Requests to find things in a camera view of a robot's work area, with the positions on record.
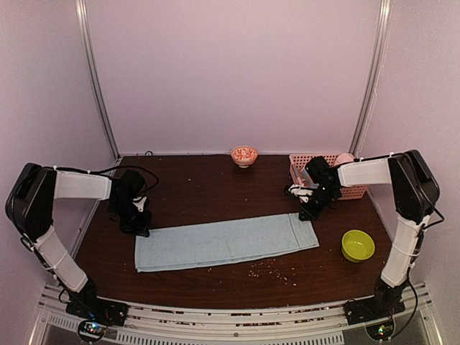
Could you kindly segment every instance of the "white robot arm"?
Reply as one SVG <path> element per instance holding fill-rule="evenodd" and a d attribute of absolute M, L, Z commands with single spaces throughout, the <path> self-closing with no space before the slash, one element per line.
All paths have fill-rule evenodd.
<path fill-rule="evenodd" d="M 355 185 L 392 185 L 397 211 L 397 229 L 390 256 L 375 286 L 371 300 L 347 303 L 349 323 L 370 321 L 404 310 L 400 297 L 408 272 L 420 253 L 424 230 L 436 210 L 439 187 L 417 150 L 385 157 L 355 160 L 330 167 L 324 157 L 313 158 L 305 166 L 318 187 L 300 208 L 299 218 L 312 221 L 321 209 L 340 198 L 340 189 Z"/>
<path fill-rule="evenodd" d="M 6 202 L 6 214 L 22 235 L 23 245 L 37 255 L 68 292 L 68 313 L 107 326 L 122 326 L 127 305 L 97 298 L 96 284 L 75 263 L 55 232 L 53 201 L 109 200 L 109 208 L 119 216 L 123 232 L 149 236 L 152 214 L 144 210 L 147 198 L 139 196 L 146 189 L 144 178 L 133 170 L 126 170 L 118 179 L 73 168 L 33 163 L 24 166 Z"/>

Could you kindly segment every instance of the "small orange bowl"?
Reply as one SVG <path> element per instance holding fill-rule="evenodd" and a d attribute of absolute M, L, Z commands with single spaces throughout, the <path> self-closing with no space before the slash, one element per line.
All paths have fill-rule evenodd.
<path fill-rule="evenodd" d="M 231 151 L 232 160 L 242 168 L 249 167 L 253 164 L 259 153 L 256 149 L 249 146 L 237 146 Z"/>

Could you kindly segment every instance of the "pink basket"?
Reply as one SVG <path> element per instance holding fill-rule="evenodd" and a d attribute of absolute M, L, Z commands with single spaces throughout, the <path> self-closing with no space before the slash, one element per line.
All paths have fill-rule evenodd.
<path fill-rule="evenodd" d="M 305 167 L 305 165 L 310 162 L 310 160 L 317 156 L 324 156 L 326 158 L 327 163 L 330 166 L 333 166 L 339 154 L 304 154 L 304 155 L 290 155 L 290 176 L 293 178 L 293 182 L 297 185 L 302 185 L 304 187 L 308 187 L 307 180 L 302 176 L 301 171 Z M 354 187 L 345 187 L 341 189 L 342 197 L 340 200 L 352 200 L 352 199 L 360 199 L 363 197 L 364 193 L 366 193 L 367 185 L 355 185 Z"/>

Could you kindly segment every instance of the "bowl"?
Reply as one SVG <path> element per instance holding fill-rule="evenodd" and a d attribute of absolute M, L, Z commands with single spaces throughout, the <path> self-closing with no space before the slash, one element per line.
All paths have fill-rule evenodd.
<path fill-rule="evenodd" d="M 351 262 L 362 262 L 375 252 L 371 236 L 360 230 L 350 230 L 342 237 L 342 254 Z"/>
<path fill-rule="evenodd" d="M 231 150 L 230 155 L 239 167 L 246 168 L 256 161 L 259 154 L 250 146 L 237 146 Z"/>
<path fill-rule="evenodd" d="M 351 153 L 342 153 L 336 158 L 334 165 L 340 165 L 344 163 L 349 163 L 354 161 L 354 156 Z"/>

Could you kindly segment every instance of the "zip tie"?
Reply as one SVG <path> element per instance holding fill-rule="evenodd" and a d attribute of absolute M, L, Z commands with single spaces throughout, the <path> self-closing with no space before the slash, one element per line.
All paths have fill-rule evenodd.
<path fill-rule="evenodd" d="M 403 253 L 404 255 L 407 255 L 408 257 L 417 257 L 417 256 L 420 255 L 420 252 L 418 254 L 408 254 L 408 253 L 404 252 L 402 249 L 396 247 L 394 244 L 392 244 L 392 247 L 395 248 L 400 253 Z"/>

